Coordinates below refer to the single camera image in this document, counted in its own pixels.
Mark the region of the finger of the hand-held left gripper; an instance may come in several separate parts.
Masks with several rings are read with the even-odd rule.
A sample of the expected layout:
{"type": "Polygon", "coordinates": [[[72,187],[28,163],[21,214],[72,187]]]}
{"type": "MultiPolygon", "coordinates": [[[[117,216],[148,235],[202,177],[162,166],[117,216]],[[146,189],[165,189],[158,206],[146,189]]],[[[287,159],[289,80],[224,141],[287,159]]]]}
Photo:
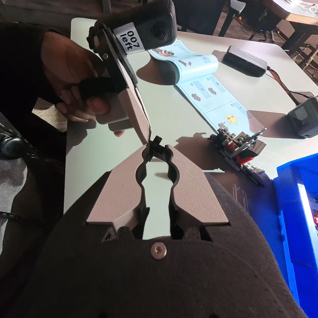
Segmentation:
{"type": "Polygon", "coordinates": [[[109,111],[96,115],[101,125],[108,125],[116,121],[131,121],[133,129],[142,144],[148,144],[151,137],[151,126],[140,94],[135,89],[125,89],[119,94],[106,93],[109,111]]]}
{"type": "Polygon", "coordinates": [[[108,124],[109,129],[112,132],[119,132],[127,129],[133,129],[131,121],[116,121],[108,124]]]}

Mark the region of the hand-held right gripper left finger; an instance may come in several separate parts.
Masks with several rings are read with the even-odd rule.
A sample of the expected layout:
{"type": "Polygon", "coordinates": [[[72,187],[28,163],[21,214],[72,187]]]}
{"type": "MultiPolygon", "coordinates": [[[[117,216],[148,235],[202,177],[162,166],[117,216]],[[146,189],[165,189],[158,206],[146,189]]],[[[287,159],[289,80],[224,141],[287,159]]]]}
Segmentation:
{"type": "Polygon", "coordinates": [[[114,167],[103,186],[86,222],[91,225],[110,225],[117,232],[121,227],[130,230],[141,223],[146,207],[144,187],[149,145],[143,145],[114,167]]]}

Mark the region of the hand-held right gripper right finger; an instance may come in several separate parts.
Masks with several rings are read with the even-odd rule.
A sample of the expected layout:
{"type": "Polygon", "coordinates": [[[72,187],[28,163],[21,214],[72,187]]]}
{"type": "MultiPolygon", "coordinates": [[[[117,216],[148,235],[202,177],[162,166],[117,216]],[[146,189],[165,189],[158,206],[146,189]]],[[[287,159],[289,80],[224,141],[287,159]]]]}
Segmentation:
{"type": "Polygon", "coordinates": [[[165,146],[168,177],[173,186],[170,199],[179,227],[228,225],[223,211],[203,170],[171,145],[165,146]]]}

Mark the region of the black studded brick plate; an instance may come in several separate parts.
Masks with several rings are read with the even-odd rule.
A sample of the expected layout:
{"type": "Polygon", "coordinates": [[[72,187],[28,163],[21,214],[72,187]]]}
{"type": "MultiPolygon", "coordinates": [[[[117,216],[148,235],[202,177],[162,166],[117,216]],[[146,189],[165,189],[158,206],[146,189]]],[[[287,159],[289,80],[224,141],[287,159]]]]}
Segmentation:
{"type": "Polygon", "coordinates": [[[165,147],[162,146],[160,143],[162,141],[162,138],[158,135],[153,139],[153,141],[150,141],[149,143],[149,162],[153,159],[153,157],[157,158],[158,160],[162,162],[166,162],[166,156],[165,156],[165,147]]]}

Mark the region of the toy brick truck model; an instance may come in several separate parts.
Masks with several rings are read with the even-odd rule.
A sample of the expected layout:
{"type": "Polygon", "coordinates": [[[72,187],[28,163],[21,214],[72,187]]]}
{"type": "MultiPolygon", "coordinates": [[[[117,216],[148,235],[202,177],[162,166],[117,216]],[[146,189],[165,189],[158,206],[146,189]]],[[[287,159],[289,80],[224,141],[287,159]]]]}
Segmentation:
{"type": "Polygon", "coordinates": [[[259,176],[264,170],[259,170],[251,165],[251,161],[265,148],[266,143],[259,137],[267,130],[263,128],[253,135],[241,132],[239,135],[230,133],[227,127],[217,130],[217,134],[211,134],[208,140],[222,154],[224,160],[237,172],[242,172],[258,187],[265,187],[265,182],[259,176]]]}

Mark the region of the blue plastic bin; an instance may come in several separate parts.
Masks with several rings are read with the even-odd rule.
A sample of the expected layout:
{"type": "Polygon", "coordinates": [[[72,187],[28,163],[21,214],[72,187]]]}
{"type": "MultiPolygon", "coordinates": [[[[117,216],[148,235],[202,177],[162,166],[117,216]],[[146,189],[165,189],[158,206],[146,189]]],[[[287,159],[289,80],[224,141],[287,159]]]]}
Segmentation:
{"type": "Polygon", "coordinates": [[[318,198],[318,154],[277,168],[274,179],[288,286],[305,314],[318,317],[318,231],[308,197],[318,198]]]}

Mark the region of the person's left forearm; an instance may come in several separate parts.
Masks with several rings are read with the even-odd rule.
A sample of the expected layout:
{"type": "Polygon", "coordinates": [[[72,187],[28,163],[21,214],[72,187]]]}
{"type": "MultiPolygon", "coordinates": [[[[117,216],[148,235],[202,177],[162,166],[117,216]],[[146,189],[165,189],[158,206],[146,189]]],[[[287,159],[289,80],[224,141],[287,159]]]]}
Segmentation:
{"type": "Polygon", "coordinates": [[[11,122],[32,113],[38,98],[56,105],[41,60],[44,35],[51,29],[34,24],[0,24],[0,110],[11,122]]]}

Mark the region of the wooden side desk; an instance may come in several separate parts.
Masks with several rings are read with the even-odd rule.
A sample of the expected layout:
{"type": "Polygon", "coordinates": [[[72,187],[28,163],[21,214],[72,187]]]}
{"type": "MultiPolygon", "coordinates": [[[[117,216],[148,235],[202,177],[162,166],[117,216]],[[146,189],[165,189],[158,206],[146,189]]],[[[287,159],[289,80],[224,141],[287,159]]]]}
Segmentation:
{"type": "Polygon", "coordinates": [[[295,31],[282,46],[289,55],[301,47],[310,36],[318,34],[317,0],[263,0],[262,3],[280,19],[293,25],[295,31]]]}

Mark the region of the person's left hand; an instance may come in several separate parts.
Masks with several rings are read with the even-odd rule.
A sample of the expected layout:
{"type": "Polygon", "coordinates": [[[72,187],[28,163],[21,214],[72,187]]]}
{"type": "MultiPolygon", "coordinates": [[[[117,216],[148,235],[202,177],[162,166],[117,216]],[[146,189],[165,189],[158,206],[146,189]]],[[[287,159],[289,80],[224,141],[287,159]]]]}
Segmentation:
{"type": "Polygon", "coordinates": [[[83,101],[80,96],[78,84],[82,80],[98,78],[106,71],[94,53],[61,34],[47,31],[41,44],[41,61],[50,86],[62,100],[55,107],[66,119],[86,123],[109,112],[105,97],[83,101]]]}

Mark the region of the black office chair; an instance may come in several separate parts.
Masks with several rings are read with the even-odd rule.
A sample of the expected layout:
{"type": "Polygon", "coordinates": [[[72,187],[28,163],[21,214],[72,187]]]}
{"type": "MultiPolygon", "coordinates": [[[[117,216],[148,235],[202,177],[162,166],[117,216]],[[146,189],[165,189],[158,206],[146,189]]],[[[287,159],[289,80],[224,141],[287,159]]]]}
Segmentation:
{"type": "Polygon", "coordinates": [[[184,32],[191,30],[198,34],[213,35],[226,2],[229,2],[228,14],[218,34],[224,37],[233,18],[243,11],[247,1],[173,0],[177,24],[184,32]]]}

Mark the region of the light blue instruction booklet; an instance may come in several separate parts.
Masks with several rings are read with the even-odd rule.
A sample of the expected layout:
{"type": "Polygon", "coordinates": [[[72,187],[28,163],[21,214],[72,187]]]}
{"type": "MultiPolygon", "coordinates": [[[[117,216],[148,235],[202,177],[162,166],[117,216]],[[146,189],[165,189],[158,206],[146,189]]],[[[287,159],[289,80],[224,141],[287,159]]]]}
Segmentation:
{"type": "Polygon", "coordinates": [[[215,131],[228,128],[249,136],[266,128],[215,77],[219,61],[213,54],[189,50],[181,40],[148,50],[160,62],[162,76],[174,74],[175,88],[215,131]]]}

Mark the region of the black rectangular box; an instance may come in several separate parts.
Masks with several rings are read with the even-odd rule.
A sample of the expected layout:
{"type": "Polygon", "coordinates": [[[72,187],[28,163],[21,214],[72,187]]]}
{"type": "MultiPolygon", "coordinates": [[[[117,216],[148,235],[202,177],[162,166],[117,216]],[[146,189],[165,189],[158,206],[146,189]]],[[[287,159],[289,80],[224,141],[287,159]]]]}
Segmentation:
{"type": "Polygon", "coordinates": [[[229,46],[223,56],[222,63],[252,77],[262,77],[268,68],[268,64],[261,58],[258,58],[233,45],[229,46]]]}

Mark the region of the grey hoodie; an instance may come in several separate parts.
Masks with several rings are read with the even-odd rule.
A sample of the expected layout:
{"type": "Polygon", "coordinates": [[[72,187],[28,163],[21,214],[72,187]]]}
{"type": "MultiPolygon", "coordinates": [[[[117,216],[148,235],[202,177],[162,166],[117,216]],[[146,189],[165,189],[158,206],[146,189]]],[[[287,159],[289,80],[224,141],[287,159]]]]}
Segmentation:
{"type": "Polygon", "coordinates": [[[46,196],[52,175],[48,164],[35,158],[1,160],[1,247],[9,221],[44,225],[47,222],[46,196]]]}

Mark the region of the pile of mixed toy bricks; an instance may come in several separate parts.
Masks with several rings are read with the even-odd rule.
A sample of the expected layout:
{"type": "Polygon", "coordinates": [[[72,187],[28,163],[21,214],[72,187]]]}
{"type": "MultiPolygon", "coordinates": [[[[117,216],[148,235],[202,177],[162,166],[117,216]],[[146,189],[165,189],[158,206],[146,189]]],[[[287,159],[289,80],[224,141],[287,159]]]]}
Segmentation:
{"type": "Polygon", "coordinates": [[[309,196],[309,205],[313,216],[313,221],[316,227],[316,230],[318,230],[318,199],[316,197],[309,196]]]}

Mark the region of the dark grey cube device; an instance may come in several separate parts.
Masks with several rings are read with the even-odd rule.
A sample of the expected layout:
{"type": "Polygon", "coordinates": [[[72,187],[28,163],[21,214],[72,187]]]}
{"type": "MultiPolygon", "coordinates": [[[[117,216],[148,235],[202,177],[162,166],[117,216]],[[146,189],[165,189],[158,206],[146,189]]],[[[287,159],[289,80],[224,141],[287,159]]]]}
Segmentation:
{"type": "Polygon", "coordinates": [[[310,97],[288,114],[297,136],[312,138],[318,135],[318,97],[310,97]]]}

